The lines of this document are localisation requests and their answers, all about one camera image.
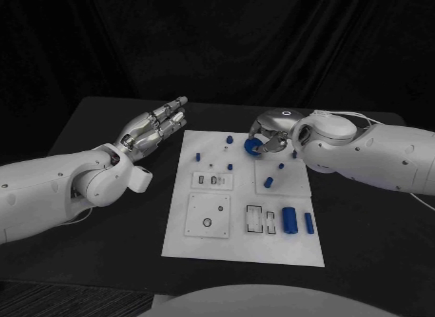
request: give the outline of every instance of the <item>dark background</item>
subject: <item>dark background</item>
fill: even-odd
[[[87,96],[395,112],[435,131],[435,1],[0,0],[0,165],[47,155]]]

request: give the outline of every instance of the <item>gray carpet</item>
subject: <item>gray carpet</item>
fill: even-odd
[[[146,293],[0,282],[0,317],[135,317],[152,302]]]

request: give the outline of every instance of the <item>black table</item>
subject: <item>black table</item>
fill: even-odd
[[[129,121],[161,105],[161,101],[86,98],[50,155],[113,143]],[[249,132],[267,111],[192,102],[185,108],[187,129],[228,132]],[[313,111],[298,110],[305,115]],[[397,114],[365,114],[404,125]],[[162,257],[182,139],[179,131],[138,162],[155,175],[146,194],[128,190],[113,205],[95,208],[84,222],[0,246],[0,280],[177,296],[223,285],[293,285],[398,314],[435,316],[435,212],[410,194],[374,188],[336,173],[308,171],[325,268]],[[435,205],[435,197],[426,200]]]

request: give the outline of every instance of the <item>robotic hand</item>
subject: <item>robotic hand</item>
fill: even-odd
[[[57,227],[89,208],[112,205],[128,187],[146,191],[154,174],[135,162],[185,126],[187,102],[179,97],[138,116],[115,144],[0,167],[0,244]]]
[[[280,152],[292,140],[296,154],[318,172],[338,172],[375,187],[435,195],[435,133],[413,127],[378,124],[358,128],[344,114],[316,110],[309,117],[282,108],[257,118],[246,150],[253,155]],[[264,144],[254,136],[262,133]]]

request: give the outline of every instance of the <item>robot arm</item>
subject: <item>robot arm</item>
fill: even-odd
[[[257,133],[270,138],[266,144],[254,138]],[[315,171],[338,172],[387,190],[435,195],[434,132],[384,124],[362,129],[331,112],[315,111],[305,118],[290,109],[276,109],[259,117],[246,149],[253,155],[270,148],[277,152],[287,139]]]
[[[89,208],[112,205],[128,187],[146,191],[154,174],[135,162],[185,126],[187,102],[181,97],[136,117],[115,144],[0,167],[0,244],[44,232]]]

